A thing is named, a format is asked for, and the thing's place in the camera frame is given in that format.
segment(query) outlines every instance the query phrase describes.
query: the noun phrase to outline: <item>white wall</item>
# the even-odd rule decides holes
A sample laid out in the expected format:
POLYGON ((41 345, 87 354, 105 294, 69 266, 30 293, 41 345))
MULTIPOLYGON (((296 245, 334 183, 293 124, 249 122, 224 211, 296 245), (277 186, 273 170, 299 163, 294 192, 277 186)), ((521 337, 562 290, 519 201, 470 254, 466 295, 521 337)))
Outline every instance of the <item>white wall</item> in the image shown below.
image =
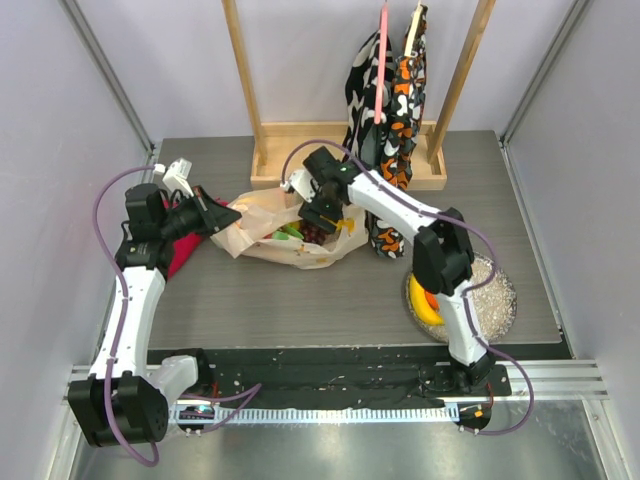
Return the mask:
POLYGON ((640 445, 640 3, 595 0, 512 141, 569 339, 640 445))
MULTIPOLYGON (((113 282, 93 197, 145 155, 58 2, 7 0, 0 31, 1 476, 41 479, 70 368, 90 360, 113 282)), ((104 202, 111 246, 123 189, 104 202)))
MULTIPOLYGON (((476 0, 431 0, 426 118, 438 116, 476 0)), ((344 81, 380 2, 237 0, 263 121, 345 120, 344 81)), ((502 131, 571 0, 500 0, 452 130, 502 131)), ((81 0, 150 135, 251 133, 219 0, 81 0)), ((396 51, 415 0, 390 2, 396 51)))

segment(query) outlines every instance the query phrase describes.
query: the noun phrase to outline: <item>round plate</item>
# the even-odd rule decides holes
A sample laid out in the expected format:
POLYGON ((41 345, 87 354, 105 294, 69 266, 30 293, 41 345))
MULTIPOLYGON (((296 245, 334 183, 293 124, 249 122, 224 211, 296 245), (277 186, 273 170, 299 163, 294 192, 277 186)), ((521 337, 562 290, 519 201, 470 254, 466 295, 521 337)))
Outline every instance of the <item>round plate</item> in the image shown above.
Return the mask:
MULTIPOLYGON (((477 252, 475 253, 475 257, 476 259, 472 266, 473 276, 471 281, 477 284, 489 275, 492 261, 477 252)), ((409 307, 411 316, 420 328, 427 332, 429 336, 433 337, 434 340, 441 343, 448 343, 449 337, 446 326, 427 325, 415 315, 409 300, 410 278, 411 272, 407 275, 404 290, 405 302, 409 307)), ((480 331, 490 343, 500 340, 509 331, 516 318, 516 291, 513 288, 511 280, 509 280, 507 274, 499 268, 493 281, 489 285, 471 292, 471 296, 478 315, 480 331)))

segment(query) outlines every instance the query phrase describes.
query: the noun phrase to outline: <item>gray table surface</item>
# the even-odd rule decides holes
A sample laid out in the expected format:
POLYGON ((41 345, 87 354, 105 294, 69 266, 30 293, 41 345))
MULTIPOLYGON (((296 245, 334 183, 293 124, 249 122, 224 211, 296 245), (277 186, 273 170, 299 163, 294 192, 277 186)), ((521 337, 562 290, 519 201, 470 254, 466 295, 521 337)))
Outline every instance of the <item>gray table surface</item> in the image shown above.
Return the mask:
MULTIPOLYGON (((169 139, 160 161, 187 158, 192 185, 232 200, 251 189, 252 152, 251 137, 169 139)), ((415 197, 441 209, 454 206, 494 242, 518 295, 517 318, 503 343, 560 341, 494 133, 449 133, 444 153, 445 190, 415 197)), ((479 241, 474 248, 485 253, 479 241)), ((234 260, 206 240, 168 282, 150 348, 433 344, 403 303, 410 258, 381 259, 363 246, 326 269, 302 271, 234 260)))

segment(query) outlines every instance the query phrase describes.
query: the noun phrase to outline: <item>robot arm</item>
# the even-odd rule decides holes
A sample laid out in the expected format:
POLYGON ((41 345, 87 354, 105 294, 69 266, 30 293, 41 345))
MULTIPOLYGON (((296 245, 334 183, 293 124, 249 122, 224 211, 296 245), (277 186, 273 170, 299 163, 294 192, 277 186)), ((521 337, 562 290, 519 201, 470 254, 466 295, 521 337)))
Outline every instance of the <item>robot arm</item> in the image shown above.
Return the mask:
POLYGON ((89 377, 72 382, 68 391, 69 405, 92 446, 117 443, 105 415, 104 385, 107 360, 119 328, 123 330, 107 401, 111 401, 118 426, 130 444, 162 440, 169 407, 190 387, 213 383, 202 350, 174 352, 150 377, 146 369, 151 325, 173 259, 173 242, 190 233, 212 235, 241 217, 216 203, 202 187, 191 188, 186 180, 190 167, 180 159, 163 179, 170 189, 182 192, 183 200, 177 206, 165 206, 160 188, 152 183, 126 192, 129 234, 115 258, 128 287, 128 299, 125 301, 118 283, 105 337, 89 377), (125 303, 125 321, 120 326, 125 303))
MULTIPOLYGON (((394 191, 401 199, 396 201, 378 188, 377 184, 384 181, 377 172, 365 175, 351 162, 338 162, 324 147, 305 159, 303 166, 282 186, 286 191, 296 191, 305 200, 300 217, 331 233, 342 218, 343 204, 354 204, 392 225, 413 244, 416 280, 423 289, 445 300, 439 302, 440 315, 449 336, 456 382, 463 389, 482 385, 495 360, 474 337, 464 310, 462 292, 471 286, 474 260, 469 236, 462 228, 417 213, 463 220, 460 212, 439 211, 400 190, 394 191)), ((479 332, 473 302, 469 301, 471 322, 479 332)))

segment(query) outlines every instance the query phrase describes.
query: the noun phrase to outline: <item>wooden rack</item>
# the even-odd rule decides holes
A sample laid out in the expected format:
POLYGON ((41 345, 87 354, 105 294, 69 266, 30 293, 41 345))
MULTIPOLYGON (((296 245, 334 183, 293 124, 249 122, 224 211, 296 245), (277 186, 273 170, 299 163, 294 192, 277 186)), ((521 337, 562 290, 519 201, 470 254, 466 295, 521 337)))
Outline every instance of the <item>wooden rack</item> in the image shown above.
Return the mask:
MULTIPOLYGON (((222 0, 222 4, 256 142, 251 167, 251 185, 254 189, 277 187, 280 184, 282 165, 295 147, 311 138, 325 138, 342 143, 347 122, 261 122, 236 2, 222 0)), ((411 157, 413 178, 409 183, 409 190, 442 190, 447 183, 442 142, 494 4, 495 0, 478 0, 438 120, 422 122, 418 144, 411 157)), ((317 145, 310 145, 300 150, 292 159, 290 171, 299 168, 302 161, 315 148, 317 145)), ((342 157, 340 152, 332 151, 332 153, 342 157)))

